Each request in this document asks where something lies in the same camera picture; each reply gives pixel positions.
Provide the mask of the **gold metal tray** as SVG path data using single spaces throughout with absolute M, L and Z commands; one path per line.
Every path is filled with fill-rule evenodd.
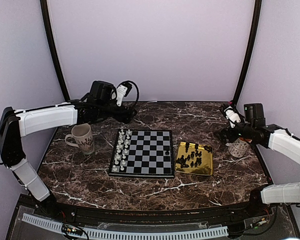
M 174 169 L 179 173 L 212 176 L 214 172 L 213 148 L 205 144 L 180 142 Z

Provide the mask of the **black white chess board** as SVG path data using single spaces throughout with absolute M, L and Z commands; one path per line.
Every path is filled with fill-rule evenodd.
M 118 129 L 108 169 L 111 177 L 173 179 L 173 135 L 170 130 Z

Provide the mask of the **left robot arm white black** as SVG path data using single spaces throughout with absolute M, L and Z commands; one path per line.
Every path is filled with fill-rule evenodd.
M 6 107 L 0 119 L 0 165 L 11 170 L 17 181 L 30 193 L 41 210 L 57 218 L 61 208 L 51 190 L 28 162 L 22 138 L 27 135 L 62 126 L 97 124 L 113 118 L 128 124 L 137 114 L 137 100 L 131 106 L 122 101 L 137 85 L 125 80 L 113 84 L 95 80 L 81 99 L 32 109 L 14 110 Z

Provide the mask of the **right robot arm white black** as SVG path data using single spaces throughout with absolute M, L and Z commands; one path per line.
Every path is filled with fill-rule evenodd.
M 300 166 L 300 138 L 285 127 L 267 124 L 261 103 L 245 104 L 243 114 L 239 113 L 233 102 L 225 102 L 218 109 L 227 125 L 216 131 L 215 136 L 224 145 L 233 147 L 236 141 L 242 140 L 246 145 L 262 146 Z M 295 205 L 300 208 L 300 181 L 265 184 L 253 189 L 245 205 L 245 213 L 256 217 L 271 205 Z

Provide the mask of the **yellow inside cactus mug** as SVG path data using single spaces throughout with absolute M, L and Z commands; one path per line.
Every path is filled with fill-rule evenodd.
M 233 157 L 241 158 L 244 156 L 248 147 L 249 147 L 249 144 L 246 141 L 238 138 L 233 143 L 228 144 L 228 151 Z

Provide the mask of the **tall cactus print mug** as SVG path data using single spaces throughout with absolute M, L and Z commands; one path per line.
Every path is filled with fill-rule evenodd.
M 79 148 L 84 155 L 91 155 L 95 151 L 94 137 L 88 123 L 75 125 L 64 141 L 71 147 Z

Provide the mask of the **black front rail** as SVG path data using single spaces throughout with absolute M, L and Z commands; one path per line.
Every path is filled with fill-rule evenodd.
M 78 223 L 164 224 L 200 222 L 203 220 L 212 221 L 213 223 L 236 223 L 249 218 L 249 215 L 244 210 L 234 209 L 229 206 L 171 211 L 113 210 L 60 202 L 57 203 L 57 206 L 65 212 L 67 217 Z

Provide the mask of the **right black frame post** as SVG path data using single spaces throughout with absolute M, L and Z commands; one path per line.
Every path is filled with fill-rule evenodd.
M 238 78 L 237 86 L 233 95 L 233 99 L 231 100 L 232 104 L 234 106 L 237 106 L 244 84 L 245 80 L 248 74 L 248 69 L 250 66 L 254 46 L 255 46 L 255 40 L 257 36 L 258 26 L 259 26 L 259 20 L 261 15 L 261 9 L 262 9 L 262 0 L 255 0 L 254 1 L 254 8 L 253 8 L 253 14 L 252 14 L 252 21 L 251 21 L 251 27 L 247 42 L 247 47 L 242 63 L 242 68 L 240 71 L 240 75 Z

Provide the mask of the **black frame post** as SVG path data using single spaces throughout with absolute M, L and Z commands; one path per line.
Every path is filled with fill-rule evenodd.
M 65 101 L 69 101 L 70 95 L 69 95 L 69 92 L 68 92 L 68 89 L 66 86 L 66 81 L 64 79 L 61 64 L 59 61 L 59 56 L 57 53 L 56 43 L 55 43 L 51 19 L 50 19 L 48 1 L 40 0 L 40 8 L 41 8 L 41 14 L 42 14 L 42 20 L 43 20 L 43 24 L 44 24 L 46 39 L 47 39 L 47 43 L 48 43 L 48 47 L 49 47 L 49 51 L 50 51 L 50 56 L 52 59 L 52 63 L 54 66 L 58 84 L 59 84 L 63 99 Z
M 245 80 L 248 74 L 248 69 L 250 66 L 254 46 L 255 46 L 255 40 L 257 36 L 258 26 L 259 26 L 259 20 L 261 15 L 261 9 L 262 9 L 262 0 L 255 0 L 254 1 L 254 8 L 253 8 L 253 14 L 252 14 L 252 21 L 251 21 L 251 27 L 247 42 L 247 47 L 242 63 L 242 68 L 240 71 L 240 75 L 238 78 L 237 86 L 233 95 L 233 99 L 231 100 L 232 104 L 234 106 L 237 106 L 244 84 Z

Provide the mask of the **left black frame post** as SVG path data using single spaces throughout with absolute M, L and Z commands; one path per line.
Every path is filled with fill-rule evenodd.
M 43 24 L 44 24 L 46 39 L 47 39 L 47 43 L 48 43 L 48 47 L 49 47 L 49 51 L 50 51 L 50 56 L 52 59 L 52 63 L 54 66 L 58 84 L 59 84 L 63 99 L 65 101 L 69 101 L 70 95 L 69 95 L 69 92 L 68 92 L 68 89 L 66 86 L 66 81 L 64 79 L 61 64 L 59 61 L 59 56 L 57 53 L 56 43 L 55 43 L 51 19 L 50 19 L 48 1 L 40 0 L 40 8 L 41 8 L 41 14 L 42 14 L 42 20 L 43 20 Z

